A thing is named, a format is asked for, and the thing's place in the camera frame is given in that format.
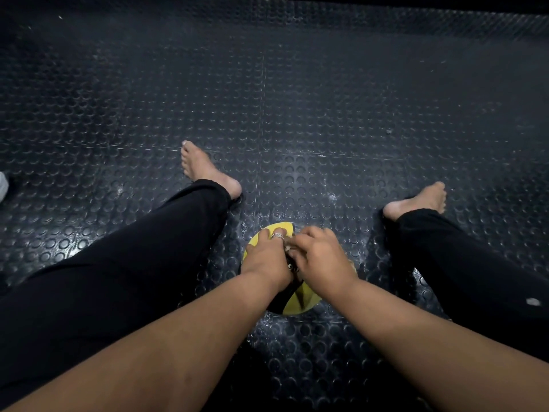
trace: black pants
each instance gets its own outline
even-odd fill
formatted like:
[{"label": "black pants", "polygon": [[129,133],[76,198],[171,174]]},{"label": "black pants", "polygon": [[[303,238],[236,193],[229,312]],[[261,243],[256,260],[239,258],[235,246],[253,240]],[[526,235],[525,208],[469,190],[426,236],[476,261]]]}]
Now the black pants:
[{"label": "black pants", "polygon": [[[0,409],[174,310],[182,298],[192,300],[229,205],[221,186],[197,181],[0,299]],[[455,322],[549,360],[544,278],[435,211],[413,211],[397,225],[411,261]]]}]

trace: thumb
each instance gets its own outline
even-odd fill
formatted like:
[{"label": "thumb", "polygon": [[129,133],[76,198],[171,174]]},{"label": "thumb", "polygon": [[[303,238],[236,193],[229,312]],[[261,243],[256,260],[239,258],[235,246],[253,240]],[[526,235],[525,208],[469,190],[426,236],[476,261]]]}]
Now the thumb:
[{"label": "thumb", "polygon": [[295,264],[298,265],[299,270],[301,270],[302,272],[305,271],[305,268],[307,267],[307,259],[303,255],[303,253],[297,249],[290,249],[288,250],[288,254],[292,259],[295,260]]}]

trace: hand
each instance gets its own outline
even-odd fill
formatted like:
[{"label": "hand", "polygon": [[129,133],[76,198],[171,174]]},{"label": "hand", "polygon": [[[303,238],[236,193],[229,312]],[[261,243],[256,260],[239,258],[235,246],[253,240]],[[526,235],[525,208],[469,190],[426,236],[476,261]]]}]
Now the hand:
[{"label": "hand", "polygon": [[334,232],[329,228],[305,227],[286,243],[288,254],[295,260],[300,276],[313,291],[328,302],[344,295],[346,286],[357,280]]},{"label": "hand", "polygon": [[[286,236],[284,228],[277,228],[273,233]],[[284,253],[284,240],[279,237],[270,238],[271,233],[267,228],[262,229],[257,235],[257,245],[248,244],[248,255],[242,262],[240,274],[260,274],[265,279],[273,281],[277,291],[283,291],[292,282],[292,273],[288,269],[288,262]]]}]

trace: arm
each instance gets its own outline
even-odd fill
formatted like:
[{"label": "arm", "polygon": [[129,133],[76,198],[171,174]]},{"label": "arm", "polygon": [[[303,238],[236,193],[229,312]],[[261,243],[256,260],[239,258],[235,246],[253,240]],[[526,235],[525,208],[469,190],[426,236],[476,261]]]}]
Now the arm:
[{"label": "arm", "polygon": [[405,302],[356,277],[332,231],[289,242],[301,274],[436,408],[542,411],[549,364]]},{"label": "arm", "polygon": [[141,328],[6,409],[197,411],[292,276],[282,240],[260,233],[241,275]]}]

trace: person's left hand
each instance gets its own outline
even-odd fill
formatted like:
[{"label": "person's left hand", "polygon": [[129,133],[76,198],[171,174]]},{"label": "person's left hand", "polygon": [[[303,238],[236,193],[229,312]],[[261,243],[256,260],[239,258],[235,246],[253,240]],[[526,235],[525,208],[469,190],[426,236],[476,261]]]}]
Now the person's left hand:
[{"label": "person's left hand", "polygon": [[[273,233],[286,236],[284,228],[277,228]],[[268,228],[262,229],[257,235],[257,245],[248,244],[248,255],[242,262],[240,274],[256,273],[273,281],[278,291],[283,291],[292,282],[292,273],[284,253],[284,240],[279,237],[269,238]]]}]

